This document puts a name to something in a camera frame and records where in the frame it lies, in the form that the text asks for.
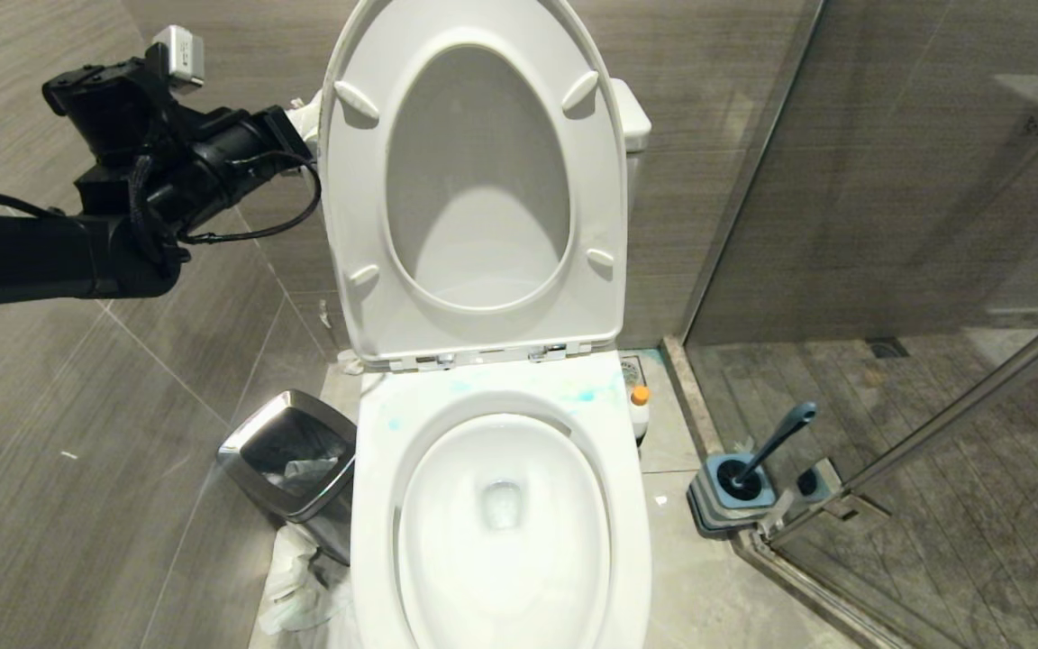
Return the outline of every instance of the orange bottle cap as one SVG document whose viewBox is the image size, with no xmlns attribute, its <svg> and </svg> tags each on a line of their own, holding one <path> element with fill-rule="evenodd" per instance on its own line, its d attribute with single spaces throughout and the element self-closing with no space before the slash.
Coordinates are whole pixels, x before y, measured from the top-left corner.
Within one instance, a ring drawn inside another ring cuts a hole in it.
<svg viewBox="0 0 1038 649">
<path fill-rule="evenodd" d="M 643 406 L 651 397 L 652 390 L 647 389 L 647 386 L 635 386 L 631 390 L 631 403 L 634 403 L 635 406 Z"/>
</svg>

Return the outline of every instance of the toilet seat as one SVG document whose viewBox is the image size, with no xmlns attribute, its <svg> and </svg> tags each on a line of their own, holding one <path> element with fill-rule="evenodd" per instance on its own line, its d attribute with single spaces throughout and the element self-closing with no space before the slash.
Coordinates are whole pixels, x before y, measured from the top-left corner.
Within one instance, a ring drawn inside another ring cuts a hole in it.
<svg viewBox="0 0 1038 649">
<path fill-rule="evenodd" d="M 400 520 L 400 595 L 420 649 L 594 646 L 608 528 L 564 432 L 515 413 L 457 425 L 416 465 Z"/>
<path fill-rule="evenodd" d="M 474 620 L 470 612 L 462 620 L 461 612 L 453 612 L 453 618 L 440 621 L 435 620 L 436 612 L 420 612 L 419 600 L 412 593 L 412 589 L 420 587 L 415 576 L 419 571 L 411 557 L 408 556 L 406 564 L 403 562 L 407 555 L 403 550 L 404 538 L 430 534 L 426 524 L 435 521 L 435 517 L 419 517 L 409 512 L 413 505 L 408 492 L 416 474 L 420 469 L 429 471 L 430 460 L 425 461 L 428 453 L 434 449 L 445 453 L 440 444 L 446 435 L 458 435 L 462 425 L 469 423 L 479 427 L 477 431 L 469 431 L 474 436 L 482 432 L 485 423 L 490 425 L 487 418 L 502 413 L 536 421 L 539 424 L 536 428 L 541 430 L 528 428 L 529 434 L 540 435 L 544 440 L 566 440 L 577 449 L 585 459 L 593 484 L 600 489 L 602 504 L 593 512 L 601 513 L 606 525 L 605 543 L 595 543 L 592 547 L 601 553 L 605 546 L 609 553 L 605 563 L 608 567 L 605 597 L 598 594 L 593 597 L 602 610 L 594 641 L 590 639 L 591 621 L 582 619 L 577 625 L 561 627 L 576 637 L 543 639 L 540 645 L 532 646 L 643 649 L 652 591 L 651 538 L 638 454 L 625 400 L 623 371 L 614 351 L 553 362 L 461 367 L 449 373 L 364 375 L 351 526 L 354 606 L 363 646 L 443 648 L 441 638 L 427 634 L 443 624 L 473 625 L 481 621 Z M 562 475 L 565 481 L 576 480 L 579 471 L 582 469 Z M 415 524 L 425 526 L 413 530 Z M 433 578 L 440 584 L 437 588 L 441 588 L 440 575 Z M 584 580 L 577 578 L 574 584 Z M 447 587 L 457 584 L 458 578 L 446 583 Z M 588 597 L 588 594 L 577 595 Z M 433 596 L 443 597 L 438 592 Z"/>
<path fill-rule="evenodd" d="M 626 161 L 564 0 L 363 0 L 323 87 L 320 173 L 368 364 L 589 351 L 623 322 Z"/>
</svg>

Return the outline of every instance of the toilet lid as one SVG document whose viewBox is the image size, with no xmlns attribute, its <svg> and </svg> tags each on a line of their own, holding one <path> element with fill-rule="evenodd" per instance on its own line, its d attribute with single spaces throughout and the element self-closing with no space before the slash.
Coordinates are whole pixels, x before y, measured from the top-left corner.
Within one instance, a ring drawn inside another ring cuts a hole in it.
<svg viewBox="0 0 1038 649">
<path fill-rule="evenodd" d="M 324 212 L 355 351 L 603 344 L 623 322 L 617 101 L 562 0 L 363 0 L 324 82 Z"/>
<path fill-rule="evenodd" d="M 400 595 L 419 649 L 595 646 L 610 544 L 579 449 L 520 414 L 445 432 L 407 485 Z"/>
</svg>

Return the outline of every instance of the toilet brush handle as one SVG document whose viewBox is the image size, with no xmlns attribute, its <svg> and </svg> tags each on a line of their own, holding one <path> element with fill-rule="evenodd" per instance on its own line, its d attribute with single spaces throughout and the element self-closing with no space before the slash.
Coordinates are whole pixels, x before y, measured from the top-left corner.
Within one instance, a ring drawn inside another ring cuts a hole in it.
<svg viewBox="0 0 1038 649">
<path fill-rule="evenodd" d="M 795 431 L 799 431 L 800 428 L 807 427 L 811 424 L 811 421 L 816 417 L 816 403 L 812 401 L 800 403 L 799 406 L 792 407 L 792 409 L 783 416 L 783 421 L 780 422 L 780 427 L 775 428 L 775 434 L 771 435 L 766 442 L 763 442 L 763 448 L 759 449 L 759 453 L 755 454 L 755 457 L 750 459 L 747 465 L 739 472 L 738 476 L 732 478 L 732 484 L 735 486 L 742 486 L 742 482 L 746 481 L 747 477 L 755 471 L 759 465 L 762 464 L 763 460 L 767 460 L 767 457 L 775 452 L 776 448 L 780 448 L 783 442 L 786 442 L 791 435 L 795 434 Z"/>
</svg>

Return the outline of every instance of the gray tile wall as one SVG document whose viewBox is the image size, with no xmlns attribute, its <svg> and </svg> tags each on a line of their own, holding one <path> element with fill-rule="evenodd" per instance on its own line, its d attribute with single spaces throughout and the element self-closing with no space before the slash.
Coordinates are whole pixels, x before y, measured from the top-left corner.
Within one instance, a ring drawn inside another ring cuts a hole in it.
<svg viewBox="0 0 1038 649">
<path fill-rule="evenodd" d="M 1038 1 L 834 0 L 692 329 L 913 335 L 1038 309 Z"/>
<path fill-rule="evenodd" d="M 141 50 L 118 0 L 0 0 L 0 192 L 79 209 L 90 156 L 40 83 Z M 268 396 L 321 389 L 305 305 L 226 243 L 161 299 L 0 306 L 0 646 L 247 645 L 273 528 L 214 452 Z"/>
<path fill-rule="evenodd" d="M 182 24 L 207 39 L 208 85 L 197 106 L 308 99 L 351 0 L 124 0 L 143 37 Z M 679 331 L 696 276 L 761 124 L 808 0 L 576 0 L 613 77 L 626 79 L 654 123 L 638 205 L 631 213 L 622 346 L 655 346 Z M 304 205 L 305 189 L 252 195 L 252 227 Z M 280 282 L 330 354 L 350 346 L 321 219 L 263 244 Z M 320 304 L 328 321 L 321 324 Z"/>
</svg>

